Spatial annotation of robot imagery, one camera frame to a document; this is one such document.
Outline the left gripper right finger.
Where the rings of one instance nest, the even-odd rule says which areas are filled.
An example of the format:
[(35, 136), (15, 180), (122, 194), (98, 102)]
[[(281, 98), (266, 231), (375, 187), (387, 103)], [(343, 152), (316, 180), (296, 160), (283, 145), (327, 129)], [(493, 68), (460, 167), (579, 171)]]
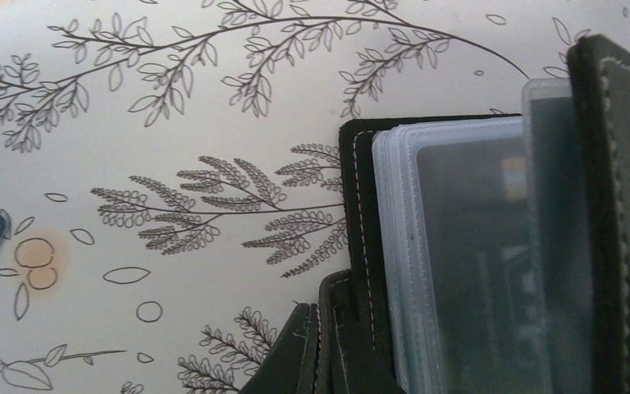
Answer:
[(393, 373), (368, 342), (356, 316), (352, 276), (337, 272), (319, 287), (319, 393), (403, 393)]

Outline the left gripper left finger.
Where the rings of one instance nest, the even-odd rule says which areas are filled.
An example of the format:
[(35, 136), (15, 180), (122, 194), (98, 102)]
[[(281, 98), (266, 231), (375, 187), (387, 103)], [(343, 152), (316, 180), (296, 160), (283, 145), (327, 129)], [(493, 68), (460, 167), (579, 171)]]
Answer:
[(320, 348), (315, 304), (297, 304), (243, 394), (313, 393)]

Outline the black card holder wallet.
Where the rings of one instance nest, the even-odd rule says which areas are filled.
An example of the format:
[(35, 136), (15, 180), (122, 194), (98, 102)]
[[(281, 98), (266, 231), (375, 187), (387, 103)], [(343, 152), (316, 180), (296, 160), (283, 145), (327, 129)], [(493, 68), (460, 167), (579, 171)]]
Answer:
[(518, 114), (340, 128), (356, 316), (403, 393), (630, 393), (630, 52)]

